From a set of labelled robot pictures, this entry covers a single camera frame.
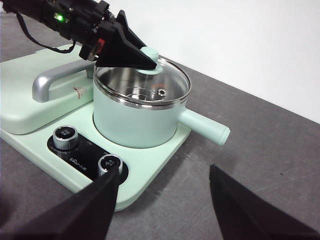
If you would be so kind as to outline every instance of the control knob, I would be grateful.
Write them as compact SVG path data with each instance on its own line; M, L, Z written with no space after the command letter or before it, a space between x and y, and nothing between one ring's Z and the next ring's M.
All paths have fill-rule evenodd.
M78 141L78 132L73 126L59 126L53 131L53 144L57 149L73 149L77 146Z
M98 175L101 177L103 174L110 171L112 168L119 169L119 174L122 173L123 161L115 154L106 154L102 156L98 161Z

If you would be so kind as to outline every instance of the glass lid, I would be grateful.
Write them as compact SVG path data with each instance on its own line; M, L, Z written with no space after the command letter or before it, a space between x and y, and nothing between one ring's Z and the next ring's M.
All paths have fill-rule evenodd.
M129 67L96 67L95 78L108 93L133 103L170 105L182 102L191 90L189 77L175 64L159 58L154 70Z

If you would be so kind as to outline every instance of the pot handle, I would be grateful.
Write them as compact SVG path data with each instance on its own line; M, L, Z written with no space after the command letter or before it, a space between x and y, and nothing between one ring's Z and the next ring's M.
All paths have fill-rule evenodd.
M225 144L230 134L227 126L187 108L179 115L178 121L220 146Z

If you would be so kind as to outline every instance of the black cable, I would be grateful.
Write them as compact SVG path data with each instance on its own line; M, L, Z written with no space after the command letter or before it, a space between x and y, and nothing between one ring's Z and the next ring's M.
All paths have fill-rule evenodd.
M47 48L47 49L50 49L54 52L57 52L57 53L60 53L60 54L68 54L68 53L71 53L72 50L75 48L75 45L76 45L76 41L75 40L72 40L73 43L72 43L72 46L69 47L69 49L64 49L64 50L60 50L56 47L51 47L51 46L47 46L47 45L43 45L41 44L40 42L38 42L37 40L35 40L31 35L30 33L28 32L28 29L27 29L27 26L26 26L26 23L25 23L25 20L24 18L22 17L22 15L19 13L19 12L16 12L16 18L18 19L18 22L20 24L20 27L23 31L23 33L25 34L25 36L30 39L32 42L34 42L35 44L37 45L40 45L41 47L44 47L44 48Z

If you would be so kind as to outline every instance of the white wall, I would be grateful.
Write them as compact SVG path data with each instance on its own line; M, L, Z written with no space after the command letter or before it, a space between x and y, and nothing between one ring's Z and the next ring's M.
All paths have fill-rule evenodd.
M163 56L320 123L320 0L107 2Z

